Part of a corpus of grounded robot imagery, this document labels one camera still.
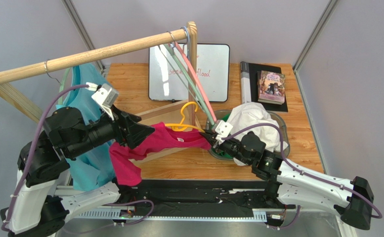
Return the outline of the light blue wire hanger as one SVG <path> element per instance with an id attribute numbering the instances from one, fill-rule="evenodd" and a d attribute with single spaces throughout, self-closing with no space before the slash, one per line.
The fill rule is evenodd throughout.
<path id="1" fill-rule="evenodd" d="M 192 24 L 191 25 L 188 25 L 188 26 L 183 26 L 183 27 L 185 27 L 186 29 L 187 29 L 187 31 L 188 31 L 188 33 L 189 33 L 189 35 L 190 35 L 190 42 L 189 42 L 189 57 L 190 57 L 190 61 L 191 61 L 191 64 L 192 64 L 192 66 L 194 67 L 194 69 L 196 70 L 196 61 L 197 61 L 197 42 L 196 42 L 196 36 L 197 36 L 197 27 L 196 27 L 196 25 L 194 24 L 194 22 L 192 22 Z M 183 27 L 181 27 L 180 28 L 180 30 L 182 31 L 182 34 L 184 35 L 184 40 L 185 40 L 185 42 L 183 43 L 183 45 L 181 46 L 180 45 L 180 43 L 178 42 L 178 38 L 176 38 L 175 37 L 175 35 L 174 35 L 174 37 L 175 37 L 175 39 L 176 39 L 176 41 L 178 42 L 178 44 L 179 44 L 179 46 L 184 50 L 184 52 L 187 54 L 187 49 L 188 49 L 188 45 L 186 44 L 186 35 L 185 35 L 185 33 L 184 33 L 184 31 L 182 30 L 182 28 Z M 172 57 L 171 57 L 171 59 L 168 59 L 167 60 L 167 62 L 169 63 L 169 64 L 171 64 L 171 62 L 174 62 L 173 61 L 173 59 L 172 59 Z M 183 79 L 183 81 L 184 82 L 186 82 L 186 80 L 185 80 L 185 78 L 183 77 L 183 74 L 182 74 L 182 72 L 180 71 L 179 73 L 177 73 L 177 76 L 180 76 L 182 79 Z M 193 101 L 193 99 L 192 99 L 192 97 L 191 96 L 189 96 L 189 101 L 191 102 L 191 101 Z"/>

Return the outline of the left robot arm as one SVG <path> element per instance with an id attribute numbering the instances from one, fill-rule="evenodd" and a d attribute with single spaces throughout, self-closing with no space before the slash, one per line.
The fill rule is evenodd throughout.
<path id="1" fill-rule="evenodd" d="M 78 215 L 118 201 L 121 191 L 113 181 L 73 196 L 58 197 L 49 192 L 60 174 L 69 169 L 68 160 L 112 140 L 136 148 L 154 130 L 141 124 L 140 117 L 115 107 L 89 124 L 73 107 L 43 115 L 32 142 L 20 152 L 11 203 L 0 211 L 8 236 L 48 237 Z"/>

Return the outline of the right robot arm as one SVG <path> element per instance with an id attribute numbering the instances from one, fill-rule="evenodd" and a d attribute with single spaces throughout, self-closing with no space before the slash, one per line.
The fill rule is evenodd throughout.
<path id="1" fill-rule="evenodd" d="M 210 131 L 201 135 L 214 149 L 250 166 L 256 177 L 268 182 L 263 195 L 268 205 L 318 209 L 340 217 L 354 228 L 371 228 L 374 194 L 365 178 L 337 178 L 284 160 L 267 150 L 253 132 L 241 140 L 217 140 L 218 135 Z"/>

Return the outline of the pale green hanger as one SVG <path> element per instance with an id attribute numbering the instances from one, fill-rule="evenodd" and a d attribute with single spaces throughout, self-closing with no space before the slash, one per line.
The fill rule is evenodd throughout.
<path id="1" fill-rule="evenodd" d="M 190 60 L 190 57 L 189 57 L 190 35 L 189 35 L 189 33 L 185 27 L 183 27 L 182 30 L 184 31 L 184 33 L 186 35 L 186 44 L 188 45 L 186 56 Z M 206 114 L 207 110 L 204 108 L 205 103 L 203 101 L 202 102 L 199 101 L 199 99 L 201 99 L 202 97 L 199 95 L 198 88 L 197 88 L 197 86 L 195 86 L 194 81 L 191 77 L 192 70 L 188 69 L 185 61 L 183 60 L 183 57 L 181 56 L 179 51 L 175 48 L 174 42 L 176 41 L 176 39 L 175 39 L 174 35 L 172 34 L 172 32 L 167 31 L 167 33 L 171 36 L 172 41 L 168 44 L 164 44 L 164 47 L 166 48 L 166 50 L 168 51 L 168 53 L 170 54 L 173 61 L 176 63 L 176 65 L 180 69 L 180 71 L 182 72 L 183 77 L 185 78 L 186 82 L 184 82 L 180 76 L 178 76 L 178 77 L 182 81 L 182 83 L 184 84 L 186 89 L 188 90 L 189 96 L 192 97 L 193 101 L 196 102 L 198 104 L 198 106 L 201 108 L 201 110 Z"/>

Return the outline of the white t shirt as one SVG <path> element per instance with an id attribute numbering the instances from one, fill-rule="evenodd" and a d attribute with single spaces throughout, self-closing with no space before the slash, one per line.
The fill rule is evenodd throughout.
<path id="1" fill-rule="evenodd" d="M 257 152 L 264 156 L 275 154 L 280 159 L 286 157 L 284 147 L 288 144 L 281 141 L 278 123 L 262 104 L 251 102 L 233 108 L 227 122 L 233 125 L 234 135 L 226 140 L 231 145 L 229 155 L 237 165 L 251 165 Z"/>

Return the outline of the sage green hanger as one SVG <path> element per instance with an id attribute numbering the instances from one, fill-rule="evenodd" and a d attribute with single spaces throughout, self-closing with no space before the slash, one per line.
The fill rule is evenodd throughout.
<path id="1" fill-rule="evenodd" d="M 60 92 L 62 92 L 62 91 L 65 89 L 66 81 L 67 81 L 67 79 L 68 79 L 69 73 L 71 72 L 72 68 L 66 68 L 65 71 L 64 71 L 64 73 L 63 73 L 62 78 L 61 78 L 61 79 L 58 79 L 58 78 L 52 77 L 52 76 L 50 75 L 49 70 L 48 70 L 48 65 L 47 65 L 48 61 L 49 61 L 49 59 L 46 59 L 46 60 L 44 61 L 44 64 L 43 64 L 45 73 L 46 73 L 46 75 L 47 75 L 49 78 L 54 79 L 54 80 L 56 80 L 56 81 L 58 82 L 58 84 L 59 84 L 59 93 L 60 93 Z"/>

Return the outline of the pink hanger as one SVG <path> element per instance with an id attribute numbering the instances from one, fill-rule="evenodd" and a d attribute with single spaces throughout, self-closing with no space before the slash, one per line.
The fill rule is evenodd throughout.
<path id="1" fill-rule="evenodd" d="M 207 110 L 206 114 L 207 114 L 208 118 L 210 119 L 210 122 L 212 123 L 212 125 L 214 125 L 217 121 L 217 118 L 216 118 L 214 110 L 213 110 L 213 108 L 209 102 L 209 99 L 205 93 L 205 90 L 203 89 L 202 84 L 201 84 L 201 82 L 200 82 L 200 80 L 196 74 L 196 70 L 193 68 L 190 60 L 187 58 L 186 54 L 184 53 L 184 50 L 179 46 L 179 44 L 176 41 L 174 42 L 174 46 L 179 51 L 181 56 L 183 57 L 183 60 L 185 61 L 188 69 L 192 70 L 191 77 L 194 81 L 195 86 L 197 86 L 197 88 L 198 88 L 199 95 L 202 97 L 201 99 L 199 99 L 199 101 L 200 102 L 203 101 L 205 103 L 204 108 Z"/>

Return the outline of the light blue t shirt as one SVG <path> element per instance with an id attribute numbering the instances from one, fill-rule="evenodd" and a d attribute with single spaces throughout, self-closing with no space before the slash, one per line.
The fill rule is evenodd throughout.
<path id="1" fill-rule="evenodd" d="M 92 64 L 83 64 L 72 68 L 72 86 L 88 82 L 97 85 L 108 83 Z M 95 122 L 102 112 L 91 98 L 92 95 L 93 91 L 87 89 L 72 90 L 61 104 L 56 105 L 56 108 L 77 108 L 81 111 L 86 124 L 90 121 Z M 75 160 L 67 159 L 75 190 L 91 191 L 115 178 L 109 154 L 109 148 L 112 144 L 113 141 L 111 140 L 80 155 Z"/>

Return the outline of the magenta t shirt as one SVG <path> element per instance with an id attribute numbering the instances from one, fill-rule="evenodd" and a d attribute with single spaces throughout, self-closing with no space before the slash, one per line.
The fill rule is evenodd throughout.
<path id="1" fill-rule="evenodd" d="M 164 123 L 152 125 L 155 131 L 134 149 L 113 143 L 109 148 L 110 160 L 118 185 L 135 186 L 141 181 L 141 169 L 131 160 L 143 160 L 149 153 L 158 153 L 172 148 L 200 148 L 209 150 L 211 145 L 200 131 L 174 131 Z"/>

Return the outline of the green t shirt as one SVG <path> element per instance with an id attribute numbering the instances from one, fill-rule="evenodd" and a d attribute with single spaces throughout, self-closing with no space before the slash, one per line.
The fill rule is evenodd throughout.
<path id="1" fill-rule="evenodd" d="M 231 110 L 225 110 L 220 112 L 220 120 L 227 122 L 231 114 Z M 210 153 L 212 156 L 214 156 L 217 159 L 220 160 L 233 160 L 233 157 L 227 154 L 225 151 L 217 150 L 214 148 L 211 148 Z"/>

